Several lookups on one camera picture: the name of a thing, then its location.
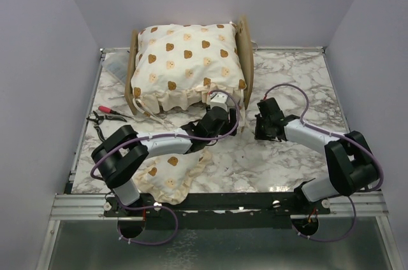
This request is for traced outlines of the large bear print cushion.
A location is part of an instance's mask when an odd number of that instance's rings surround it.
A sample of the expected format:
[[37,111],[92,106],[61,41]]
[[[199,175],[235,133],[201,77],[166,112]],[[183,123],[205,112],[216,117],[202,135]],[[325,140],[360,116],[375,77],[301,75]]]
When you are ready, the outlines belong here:
[[212,25],[155,25],[138,33],[132,103],[155,118],[173,108],[208,104],[208,92],[226,91],[244,104],[246,82],[233,22]]

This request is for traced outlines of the small bear print pillow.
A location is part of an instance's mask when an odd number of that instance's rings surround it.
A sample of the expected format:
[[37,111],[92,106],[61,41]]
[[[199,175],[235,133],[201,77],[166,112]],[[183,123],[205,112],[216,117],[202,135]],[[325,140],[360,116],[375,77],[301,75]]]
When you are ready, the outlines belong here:
[[184,201],[191,184],[212,162],[204,149],[185,155],[168,154],[147,159],[133,176],[138,190],[159,203],[172,205]]

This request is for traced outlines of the wooden pet bed frame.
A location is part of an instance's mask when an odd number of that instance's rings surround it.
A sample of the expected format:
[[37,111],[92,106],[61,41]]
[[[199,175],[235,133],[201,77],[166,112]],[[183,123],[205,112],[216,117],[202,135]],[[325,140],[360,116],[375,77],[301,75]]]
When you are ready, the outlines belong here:
[[[136,53],[138,51],[138,31],[134,29],[131,33],[129,48],[129,58],[127,64],[126,81],[124,87],[124,98],[132,114],[136,115],[136,106],[133,104],[133,89],[131,88],[131,77],[136,70]],[[244,75],[246,88],[244,89],[243,104],[245,109],[249,107],[254,83],[254,54],[249,30],[248,19],[246,15],[240,15],[235,33],[235,42],[237,45],[237,55]]]

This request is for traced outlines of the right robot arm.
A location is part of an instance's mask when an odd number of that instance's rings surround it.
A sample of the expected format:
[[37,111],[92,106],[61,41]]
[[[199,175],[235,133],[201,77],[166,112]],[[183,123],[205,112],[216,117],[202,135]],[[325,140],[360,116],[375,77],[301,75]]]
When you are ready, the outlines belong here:
[[255,139],[288,141],[325,156],[328,175],[301,183],[294,189],[294,209],[308,213],[322,199],[346,196],[383,180],[363,134],[338,134],[306,124],[296,115],[285,116],[274,98],[257,104]]

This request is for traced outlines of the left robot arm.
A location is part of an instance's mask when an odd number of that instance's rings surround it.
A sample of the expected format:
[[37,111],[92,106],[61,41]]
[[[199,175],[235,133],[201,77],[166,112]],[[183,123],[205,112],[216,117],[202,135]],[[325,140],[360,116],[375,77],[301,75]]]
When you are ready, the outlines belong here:
[[104,181],[119,200],[126,215],[135,215],[141,206],[140,194],[132,180],[144,160],[161,155],[199,152],[210,142],[235,135],[239,113],[234,108],[209,109],[197,122],[163,133],[142,134],[124,125],[106,138],[91,157],[91,176]]

